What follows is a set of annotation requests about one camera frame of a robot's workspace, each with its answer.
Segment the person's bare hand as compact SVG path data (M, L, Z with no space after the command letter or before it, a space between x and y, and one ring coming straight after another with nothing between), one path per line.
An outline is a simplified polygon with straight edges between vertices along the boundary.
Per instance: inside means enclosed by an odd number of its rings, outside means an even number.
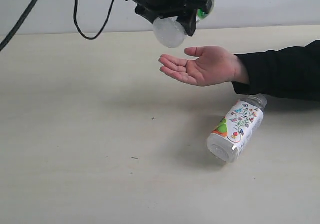
M250 83L244 64L222 47L189 47L184 53L196 59L163 54L159 58L160 71L182 83L202 87L226 82Z

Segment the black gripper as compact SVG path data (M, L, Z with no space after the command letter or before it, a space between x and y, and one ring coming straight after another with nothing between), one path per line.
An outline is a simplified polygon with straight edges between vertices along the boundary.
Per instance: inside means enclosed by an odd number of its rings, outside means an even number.
M131 0L136 3L135 13L151 24L157 18L178 16L186 35L192 37L197 22L206 18L212 9L212 0Z

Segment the black sleeved forearm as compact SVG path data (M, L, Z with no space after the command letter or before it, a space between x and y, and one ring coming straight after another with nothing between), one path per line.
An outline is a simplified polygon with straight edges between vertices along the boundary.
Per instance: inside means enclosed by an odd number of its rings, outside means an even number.
M237 94L320 100L320 41L278 51L238 54L249 84L233 82Z

